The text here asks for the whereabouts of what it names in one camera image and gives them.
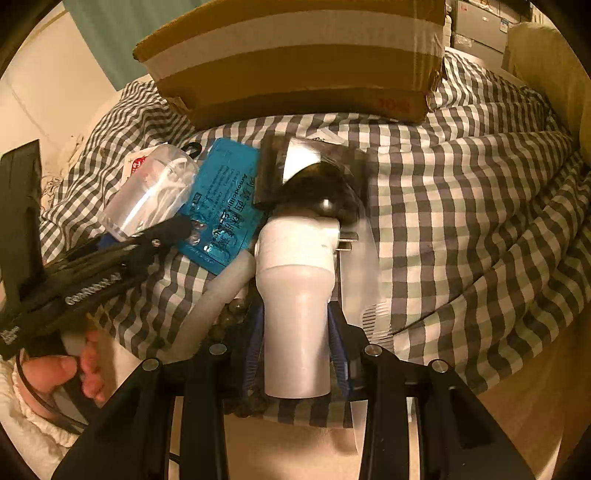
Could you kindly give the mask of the person's left hand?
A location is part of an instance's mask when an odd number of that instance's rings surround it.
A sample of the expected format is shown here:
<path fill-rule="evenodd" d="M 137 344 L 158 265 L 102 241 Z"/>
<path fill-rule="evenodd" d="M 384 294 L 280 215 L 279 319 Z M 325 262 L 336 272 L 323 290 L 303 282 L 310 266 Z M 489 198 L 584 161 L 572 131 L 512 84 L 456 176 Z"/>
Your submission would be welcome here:
<path fill-rule="evenodd" d="M 50 355 L 28 359 L 21 363 L 18 389 L 28 407 L 37 415 L 51 418 L 53 413 L 45 407 L 51 402 L 53 392 L 82 373 L 81 392 L 98 404 L 106 400 L 105 384 L 99 368 L 99 333 L 86 332 L 85 346 L 79 359 L 68 355 Z"/>

